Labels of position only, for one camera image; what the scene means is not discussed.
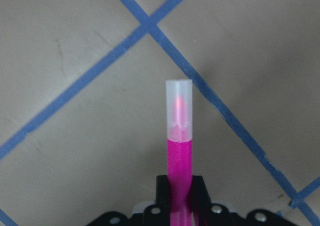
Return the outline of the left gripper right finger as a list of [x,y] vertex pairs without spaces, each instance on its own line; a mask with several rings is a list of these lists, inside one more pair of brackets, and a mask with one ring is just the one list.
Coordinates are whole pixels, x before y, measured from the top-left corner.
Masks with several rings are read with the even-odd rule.
[[191,207],[205,208],[211,205],[211,198],[203,177],[200,175],[193,175],[191,185]]

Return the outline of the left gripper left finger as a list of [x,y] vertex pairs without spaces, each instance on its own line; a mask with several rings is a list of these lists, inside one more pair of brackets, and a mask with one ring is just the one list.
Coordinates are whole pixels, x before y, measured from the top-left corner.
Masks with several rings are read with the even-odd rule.
[[171,207],[170,183],[166,175],[158,175],[156,177],[155,202],[161,207]]

